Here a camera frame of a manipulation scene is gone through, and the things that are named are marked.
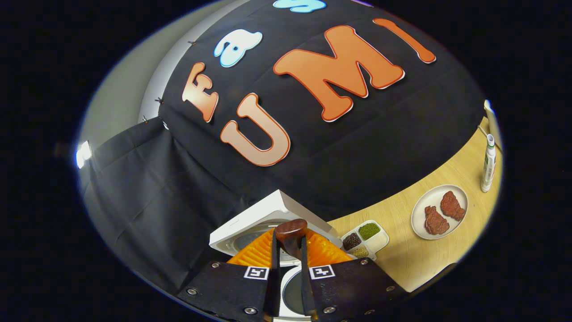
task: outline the metal screw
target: metal screw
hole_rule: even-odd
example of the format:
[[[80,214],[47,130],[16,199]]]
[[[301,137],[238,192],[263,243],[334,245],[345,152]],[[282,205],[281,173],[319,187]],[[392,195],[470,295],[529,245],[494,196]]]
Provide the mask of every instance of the metal screw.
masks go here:
[[[334,313],[334,312],[336,312],[336,308],[335,308],[335,307],[327,307],[327,308],[324,309],[324,313],[326,313],[326,314],[332,314],[332,313]]]
[[[255,308],[245,308],[244,313],[250,314],[250,315],[255,315],[256,313],[258,313],[258,311]]]

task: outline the black fabric backdrop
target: black fabric backdrop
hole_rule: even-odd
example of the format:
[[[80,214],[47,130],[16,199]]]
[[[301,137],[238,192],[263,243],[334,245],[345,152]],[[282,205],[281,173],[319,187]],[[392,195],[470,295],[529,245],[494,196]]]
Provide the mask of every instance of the black fabric backdrop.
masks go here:
[[[437,56],[425,64],[389,30],[387,18]],[[349,25],[401,66],[406,76],[384,90],[353,99],[351,112],[333,123],[293,77],[272,72],[286,52],[300,48],[332,56],[324,31]],[[236,29],[262,32],[263,40],[232,68],[213,50]],[[228,256],[208,246],[209,234],[269,193],[281,189],[326,221],[383,200],[423,178],[459,151],[483,117],[484,96],[448,51],[408,23],[355,2],[298,14],[251,0],[209,28],[174,70],[159,118],[118,134],[80,170],[85,205],[107,245],[128,267],[174,294],[202,265]],[[192,65],[220,95],[213,120],[181,100]],[[364,70],[366,82],[369,76]],[[220,141],[223,126],[265,149],[269,137],[236,115],[248,93],[288,132],[291,150],[281,162],[258,167]]]

